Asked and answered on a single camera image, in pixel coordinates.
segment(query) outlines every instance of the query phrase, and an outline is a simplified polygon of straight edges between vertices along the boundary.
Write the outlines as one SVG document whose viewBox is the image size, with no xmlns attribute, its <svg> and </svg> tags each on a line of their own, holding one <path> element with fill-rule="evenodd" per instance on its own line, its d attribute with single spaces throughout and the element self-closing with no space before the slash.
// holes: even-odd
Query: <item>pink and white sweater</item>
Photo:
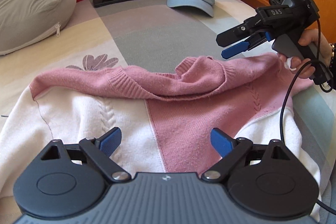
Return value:
<svg viewBox="0 0 336 224">
<path fill-rule="evenodd" d="M 0 134 L 0 198 L 13 195 L 15 179 L 52 139 L 78 143 L 119 127 L 122 142 L 111 158 L 134 175 L 204 172 L 220 160 L 210 143 L 214 127 L 259 144 L 280 138 L 280 109 L 293 75 L 275 54 L 226 62 L 188 57 L 175 71 L 60 68 L 37 76 Z M 291 96 L 311 85 L 297 80 Z M 288 148 L 319 183 L 317 164 L 301 148 L 291 97 L 284 117 Z"/>
</svg>

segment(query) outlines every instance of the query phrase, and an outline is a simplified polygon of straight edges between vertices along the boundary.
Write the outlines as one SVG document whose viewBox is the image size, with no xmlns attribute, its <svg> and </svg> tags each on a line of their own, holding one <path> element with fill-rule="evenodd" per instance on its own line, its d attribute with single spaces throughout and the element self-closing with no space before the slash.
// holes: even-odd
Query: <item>bed sheet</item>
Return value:
<svg viewBox="0 0 336 224">
<path fill-rule="evenodd" d="M 85 60 L 106 55 L 115 66 L 137 65 L 152 72 L 173 73 L 186 56 L 221 58 L 216 36 L 255 10 L 240 0 L 216 0 L 214 18 L 193 8 L 170 9 L 167 0 L 137 0 L 93 8 L 92 0 L 77 3 L 60 33 L 9 55 L 0 57 L 0 130 L 20 94 L 33 78 L 53 68 L 77 66 L 91 70 Z M 273 52 L 271 42 L 234 58 Z M 312 86 L 294 98 L 295 121 L 302 133 L 302 148 L 318 164 L 323 201 L 330 203 L 330 175 L 335 163 L 336 96 Z M 0 200 L 0 224 L 20 215 L 11 198 Z M 320 223 L 328 215 L 320 210 Z"/>
</svg>

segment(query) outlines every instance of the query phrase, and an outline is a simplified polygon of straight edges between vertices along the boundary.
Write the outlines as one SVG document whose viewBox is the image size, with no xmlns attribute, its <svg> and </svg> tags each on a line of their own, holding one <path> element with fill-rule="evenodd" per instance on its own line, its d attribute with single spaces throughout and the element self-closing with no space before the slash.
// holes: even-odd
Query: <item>white tissue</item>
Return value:
<svg viewBox="0 0 336 224">
<path fill-rule="evenodd" d="M 293 71 L 293 70 L 296 70 L 296 69 L 292 69 L 291 68 L 291 61 L 292 61 L 292 57 L 290 57 L 290 58 L 287 58 L 287 60 L 286 60 L 286 62 L 285 62 L 285 68 L 286 69 L 289 69 L 289 70 L 291 70 L 291 71 Z"/>
</svg>

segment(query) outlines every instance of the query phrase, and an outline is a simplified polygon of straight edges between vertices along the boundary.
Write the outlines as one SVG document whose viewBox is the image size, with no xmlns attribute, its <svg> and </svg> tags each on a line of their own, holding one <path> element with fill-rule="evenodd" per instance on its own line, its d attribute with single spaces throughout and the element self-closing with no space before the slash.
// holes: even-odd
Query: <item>sweater sleeve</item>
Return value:
<svg viewBox="0 0 336 224">
<path fill-rule="evenodd" d="M 0 133 L 0 198 L 13 196 L 16 179 L 50 140 L 50 128 L 27 87 Z"/>
</svg>

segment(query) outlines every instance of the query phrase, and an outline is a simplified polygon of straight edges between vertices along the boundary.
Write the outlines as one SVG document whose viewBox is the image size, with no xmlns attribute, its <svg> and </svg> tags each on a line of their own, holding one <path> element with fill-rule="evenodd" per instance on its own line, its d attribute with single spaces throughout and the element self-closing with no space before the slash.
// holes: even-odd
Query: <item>white knit fabric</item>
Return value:
<svg viewBox="0 0 336 224">
<path fill-rule="evenodd" d="M 236 137 L 267 144 L 279 136 L 279 117 L 278 109 L 251 121 Z M 317 164 L 301 149 L 293 112 L 286 109 L 284 119 L 286 145 L 320 183 Z M 98 138 L 113 127 L 121 128 L 122 142 L 112 160 L 132 175 L 138 171 L 165 172 L 144 100 L 94 97 L 54 87 L 33 101 L 26 88 L 0 133 L 0 198 L 13 195 L 16 178 L 52 139 L 78 143 L 86 137 Z M 312 212 L 317 221 L 318 209 L 315 206 Z M 13 209 L 7 212 L 0 209 L 0 224 L 9 223 Z"/>
</svg>

